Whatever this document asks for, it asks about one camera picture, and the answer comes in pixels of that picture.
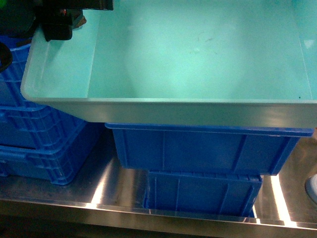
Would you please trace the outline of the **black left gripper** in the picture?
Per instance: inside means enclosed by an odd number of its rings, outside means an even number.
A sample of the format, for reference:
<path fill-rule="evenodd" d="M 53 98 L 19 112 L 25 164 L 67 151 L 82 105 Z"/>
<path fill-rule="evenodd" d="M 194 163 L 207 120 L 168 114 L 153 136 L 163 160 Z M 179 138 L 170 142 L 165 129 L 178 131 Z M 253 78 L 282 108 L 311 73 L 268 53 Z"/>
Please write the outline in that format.
<path fill-rule="evenodd" d="M 86 24 L 83 7 L 79 0 L 41 0 L 35 4 L 45 40 L 68 41 L 73 30 Z"/>

